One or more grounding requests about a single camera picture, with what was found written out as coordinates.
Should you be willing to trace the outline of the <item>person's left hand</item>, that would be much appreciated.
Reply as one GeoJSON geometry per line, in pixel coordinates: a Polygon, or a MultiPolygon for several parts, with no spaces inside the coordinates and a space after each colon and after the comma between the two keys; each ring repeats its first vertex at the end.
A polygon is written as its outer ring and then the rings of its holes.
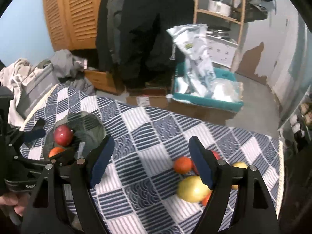
{"type": "Polygon", "coordinates": [[[5,193],[0,197],[0,203],[1,206],[12,206],[14,208],[14,211],[19,216],[23,217],[24,211],[27,208],[28,201],[29,201],[30,195],[28,193],[5,193]]]}

